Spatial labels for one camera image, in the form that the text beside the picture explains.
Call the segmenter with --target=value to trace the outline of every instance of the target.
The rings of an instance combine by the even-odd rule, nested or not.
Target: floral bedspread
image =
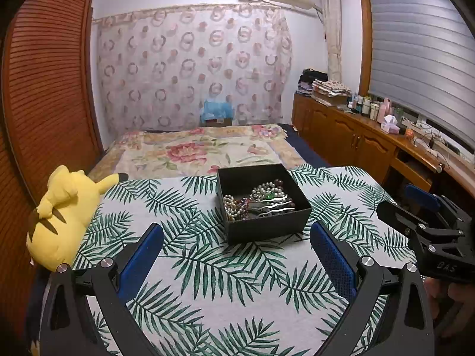
[[[363,170],[305,164],[290,173],[312,205],[302,234],[229,246],[216,176],[127,181],[105,195],[74,267],[114,256],[157,222],[163,249],[127,307],[160,354],[311,356],[347,305],[310,246],[316,219],[383,266],[401,268],[414,255],[377,218],[378,204],[391,198]],[[384,304],[378,299],[355,353],[369,344]],[[95,297],[89,305],[108,351],[119,353]]]
[[[99,181],[114,172],[128,173],[130,179],[186,177],[215,174],[220,167],[283,163],[292,169],[304,164],[285,138],[277,124],[130,132],[112,145],[89,177]]]

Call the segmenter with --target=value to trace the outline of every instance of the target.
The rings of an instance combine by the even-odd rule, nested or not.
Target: silver screw
[[[411,273],[415,273],[416,270],[417,270],[417,266],[414,265],[413,263],[408,263],[406,265],[406,268],[408,269],[408,271],[410,271]]]
[[[111,266],[113,264],[114,260],[112,258],[104,258],[102,261],[101,261],[101,266],[103,268],[108,268],[109,266]]]
[[[58,267],[56,268],[56,271],[57,271],[58,273],[64,273],[66,270],[67,270],[67,263],[61,263],[61,264],[58,265]]]
[[[361,259],[361,262],[363,263],[364,266],[373,266],[374,265],[374,259],[371,257],[363,257]]]

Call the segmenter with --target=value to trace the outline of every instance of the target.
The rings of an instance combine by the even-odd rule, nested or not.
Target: window
[[[369,2],[368,92],[419,112],[475,147],[475,40],[453,4]]]

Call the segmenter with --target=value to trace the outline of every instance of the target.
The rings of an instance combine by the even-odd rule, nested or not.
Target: pikachu plush toy
[[[27,248],[32,258],[51,271],[62,263],[72,266],[100,196],[127,179],[127,174],[112,174],[95,183],[82,170],[70,173],[59,166],[28,221]]]

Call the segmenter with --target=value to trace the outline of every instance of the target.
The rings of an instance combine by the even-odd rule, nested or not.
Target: black box
[[[249,196],[253,188],[275,179],[284,182],[284,192],[294,201],[295,211],[241,221],[227,220],[223,196]],[[301,233],[312,212],[307,198],[282,164],[218,169],[218,202],[230,244],[263,241],[281,235]]]

